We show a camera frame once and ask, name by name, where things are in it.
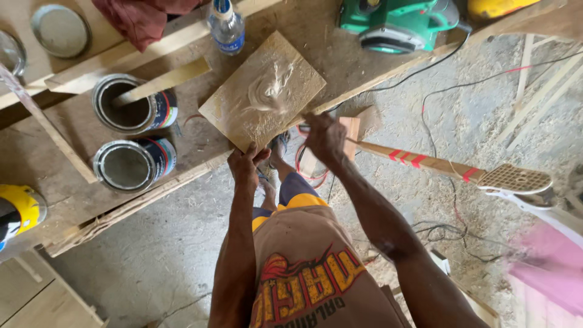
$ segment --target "t-shirt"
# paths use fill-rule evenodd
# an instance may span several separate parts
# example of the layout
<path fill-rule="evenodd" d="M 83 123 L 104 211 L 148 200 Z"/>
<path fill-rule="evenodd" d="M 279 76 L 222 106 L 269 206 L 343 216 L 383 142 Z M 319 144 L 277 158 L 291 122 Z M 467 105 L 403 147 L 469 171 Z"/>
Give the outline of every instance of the t-shirt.
<path fill-rule="evenodd" d="M 253 236 L 257 295 L 250 327 L 408 326 L 329 207 L 274 212 Z"/>

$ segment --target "concrete floor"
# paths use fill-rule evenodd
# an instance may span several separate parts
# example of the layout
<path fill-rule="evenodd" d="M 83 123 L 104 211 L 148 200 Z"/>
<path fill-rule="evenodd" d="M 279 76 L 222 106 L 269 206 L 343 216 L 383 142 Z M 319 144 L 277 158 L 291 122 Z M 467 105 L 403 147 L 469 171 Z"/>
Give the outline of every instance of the concrete floor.
<path fill-rule="evenodd" d="M 519 66 L 523 43 L 522 36 L 496 37 L 461 51 L 396 89 L 355 97 L 341 105 L 338 113 L 350 114 L 374 104 L 382 114 L 384 127 L 368 141 L 429 155 L 431 148 L 419 116 L 423 96 Z M 570 46 L 547 43 L 535 50 L 532 62 L 558 58 Z M 529 81 L 543 69 L 534 69 Z M 534 90 L 546 79 L 535 84 Z M 516 72 L 430 98 L 426 120 L 438 156 L 486 170 L 507 162 L 549 172 L 561 196 L 566 191 L 567 175 L 581 162 L 583 85 L 574 85 L 531 137 L 514 152 L 507 152 L 494 139 L 512 117 L 517 84 Z M 526 100 L 530 97 L 532 92 L 527 92 Z M 286 155 L 289 163 L 293 163 L 303 141 L 295 131 L 292 136 Z M 356 163 L 409 222 L 429 220 L 462 226 L 455 219 L 453 192 L 447 179 L 368 153 L 357 155 Z M 359 255 L 365 258 L 370 245 L 342 185 L 336 180 L 331 188 L 332 180 L 329 177 L 318 192 L 329 199 L 354 238 Z M 484 238 L 513 244 L 538 220 L 473 186 L 456 182 L 456 188 L 461 217 L 470 231 Z M 227 229 L 232 195 L 233 179 L 223 165 L 51 263 L 90 305 L 97 307 L 101 317 L 111 318 L 109 328 L 139 328 L 160 318 L 165 318 L 161 327 L 206 327 L 215 261 Z M 450 259 L 452 276 L 498 311 L 504 327 L 516 325 L 512 292 L 505 278 L 512 259 L 508 248 L 477 239 L 467 239 L 467 247 L 460 240 L 431 243 L 426 233 L 419 236 L 428 249 L 435 248 Z M 506 257 L 483 263 L 472 256 L 498 254 Z M 377 260 L 368 269 L 379 285 L 397 286 L 394 269 L 386 261 Z"/>

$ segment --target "purple and yellow shorts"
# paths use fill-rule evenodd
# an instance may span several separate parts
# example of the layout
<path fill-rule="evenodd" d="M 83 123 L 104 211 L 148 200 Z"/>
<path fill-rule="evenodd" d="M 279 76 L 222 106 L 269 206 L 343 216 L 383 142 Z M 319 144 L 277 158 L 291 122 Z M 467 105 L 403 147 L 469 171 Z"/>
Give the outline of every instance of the purple and yellow shorts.
<path fill-rule="evenodd" d="M 278 212 L 288 208 L 310 205 L 328 206 L 328 204 L 320 198 L 314 188 L 312 188 L 302 176 L 296 172 L 288 174 L 279 189 Z M 251 224 L 253 231 L 269 219 L 272 214 L 273 212 L 270 210 L 254 207 L 253 222 Z"/>

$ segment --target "yellow container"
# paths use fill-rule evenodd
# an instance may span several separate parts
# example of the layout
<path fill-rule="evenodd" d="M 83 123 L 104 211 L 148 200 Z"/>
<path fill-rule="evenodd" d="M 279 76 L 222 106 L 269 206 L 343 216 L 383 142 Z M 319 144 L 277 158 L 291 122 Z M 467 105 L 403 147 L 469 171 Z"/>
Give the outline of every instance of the yellow container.
<path fill-rule="evenodd" d="M 468 12 L 474 20 L 507 15 L 540 0 L 468 0 Z"/>
<path fill-rule="evenodd" d="M 0 242 L 38 225 L 46 216 L 47 205 L 32 188 L 0 184 Z"/>

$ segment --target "hand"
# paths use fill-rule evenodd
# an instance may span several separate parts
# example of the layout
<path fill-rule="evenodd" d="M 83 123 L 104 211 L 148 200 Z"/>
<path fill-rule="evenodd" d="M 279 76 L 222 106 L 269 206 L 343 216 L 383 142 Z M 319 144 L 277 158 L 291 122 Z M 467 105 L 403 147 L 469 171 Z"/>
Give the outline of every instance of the hand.
<path fill-rule="evenodd" d="M 305 145 L 330 170 L 340 168 L 346 157 L 344 154 L 346 127 L 335 121 L 328 113 L 321 115 L 307 113 L 304 119 L 310 125 L 310 134 L 305 140 Z"/>
<path fill-rule="evenodd" d="M 255 141 L 249 145 L 246 153 L 235 149 L 227 160 L 233 178 L 235 179 L 235 186 L 245 186 L 255 191 L 259 184 L 259 177 L 255 173 L 255 170 L 261 162 L 269 158 L 270 154 L 271 149 L 268 148 L 264 148 L 258 152 Z"/>

